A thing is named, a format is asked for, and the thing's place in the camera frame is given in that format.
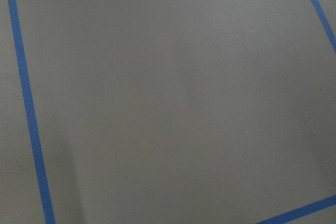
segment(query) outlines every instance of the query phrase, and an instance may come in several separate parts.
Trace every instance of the gray floor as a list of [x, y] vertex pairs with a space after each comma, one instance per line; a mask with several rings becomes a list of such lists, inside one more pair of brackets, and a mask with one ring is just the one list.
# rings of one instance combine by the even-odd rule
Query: gray floor
[[[310, 0], [17, 2], [57, 223], [256, 223], [336, 194], [336, 56]], [[0, 10], [0, 223], [44, 223]]]

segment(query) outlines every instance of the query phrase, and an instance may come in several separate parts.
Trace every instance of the painted line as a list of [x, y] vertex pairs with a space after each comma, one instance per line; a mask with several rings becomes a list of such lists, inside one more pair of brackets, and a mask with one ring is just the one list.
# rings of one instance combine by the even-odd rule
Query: painted line
[[21, 35], [19, 15], [16, 0], [8, 0], [9, 13], [11, 15], [12, 30], [16, 51], [17, 64], [19, 68], [22, 94], [25, 104], [27, 123], [30, 135], [30, 142], [33, 150], [35, 170], [37, 175], [38, 187], [40, 191], [42, 207], [46, 224], [55, 224], [54, 211], [52, 209], [51, 197], [48, 186], [48, 179], [43, 160], [40, 137], [33, 103], [32, 91], [30, 88], [26, 56]]
[[314, 212], [326, 209], [328, 207], [332, 207], [336, 205], [336, 195], [331, 196], [329, 198], [317, 201], [315, 203], [306, 205], [304, 207], [300, 207], [293, 211], [287, 212], [282, 215], [275, 216], [268, 220], [264, 220], [262, 222], [258, 222], [257, 224], [283, 224], [288, 223], [292, 220], [299, 219], [301, 217], [313, 214]]
[[311, 0], [313, 6], [315, 7], [315, 10], [317, 12], [317, 15], [319, 16], [321, 23], [324, 27], [325, 33], [327, 33], [328, 38], [330, 40], [331, 46], [333, 47], [335, 54], [336, 54], [336, 38], [335, 34], [332, 31], [332, 28], [328, 22], [328, 19], [326, 15], [324, 14], [324, 11], [322, 9], [322, 6], [320, 5], [319, 0]]

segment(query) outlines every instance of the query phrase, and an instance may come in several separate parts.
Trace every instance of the blue tape strip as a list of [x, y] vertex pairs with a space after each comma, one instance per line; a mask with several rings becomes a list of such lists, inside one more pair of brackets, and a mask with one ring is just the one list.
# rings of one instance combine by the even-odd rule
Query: blue tape strip
[[22, 94], [26, 109], [27, 123], [29, 128], [30, 142], [32, 144], [34, 163], [38, 181], [38, 187], [42, 200], [42, 207], [46, 224], [55, 224], [54, 211], [52, 210], [51, 197], [49, 192], [46, 169], [43, 160], [42, 148], [38, 134], [37, 121], [33, 103], [32, 91], [30, 88], [26, 56], [22, 41], [19, 15], [16, 0], [8, 0], [9, 12], [12, 21], [12, 30], [16, 50], [17, 63], [19, 68]]
[[335, 38], [335, 34], [333, 33], [332, 29], [331, 29], [331, 26], [328, 22], [328, 19], [327, 17], [325, 16], [324, 14], [324, 11], [320, 5], [320, 2], [318, 0], [311, 0], [313, 6], [315, 7], [315, 10], [317, 12], [317, 14], [319, 15], [319, 18], [321, 20], [321, 23], [324, 27], [324, 30], [325, 32], [327, 33], [328, 35], [328, 38], [330, 40], [330, 43], [335, 51], [335, 54], [336, 54], [336, 38]]
[[282, 215], [275, 216], [273, 218], [270, 218], [268, 220], [264, 220], [262, 222], [258, 222], [257, 224], [283, 224], [288, 223], [292, 220], [296, 220], [298, 218], [301, 218], [303, 216], [310, 215], [314, 212], [326, 209], [328, 207], [332, 207], [336, 205], [336, 195], [331, 196], [329, 198], [317, 201], [315, 203], [306, 205], [304, 207], [300, 207], [298, 209], [295, 209], [293, 211], [287, 212]]

